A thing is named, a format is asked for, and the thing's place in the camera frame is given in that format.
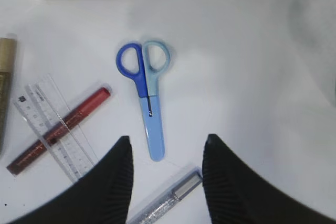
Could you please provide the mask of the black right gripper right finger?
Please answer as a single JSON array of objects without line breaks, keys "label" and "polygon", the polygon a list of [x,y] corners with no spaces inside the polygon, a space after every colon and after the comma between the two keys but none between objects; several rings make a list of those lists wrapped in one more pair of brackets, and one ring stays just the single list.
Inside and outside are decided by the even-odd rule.
[{"label": "black right gripper right finger", "polygon": [[267,182],[216,134],[205,142],[202,173],[212,223],[335,223]]}]

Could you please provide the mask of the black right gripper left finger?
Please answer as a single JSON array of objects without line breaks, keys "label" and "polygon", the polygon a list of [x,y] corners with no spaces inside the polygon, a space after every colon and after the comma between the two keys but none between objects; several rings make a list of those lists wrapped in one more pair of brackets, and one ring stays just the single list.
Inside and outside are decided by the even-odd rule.
[{"label": "black right gripper left finger", "polygon": [[13,223],[126,223],[133,191],[133,149],[128,136],[70,188]]}]

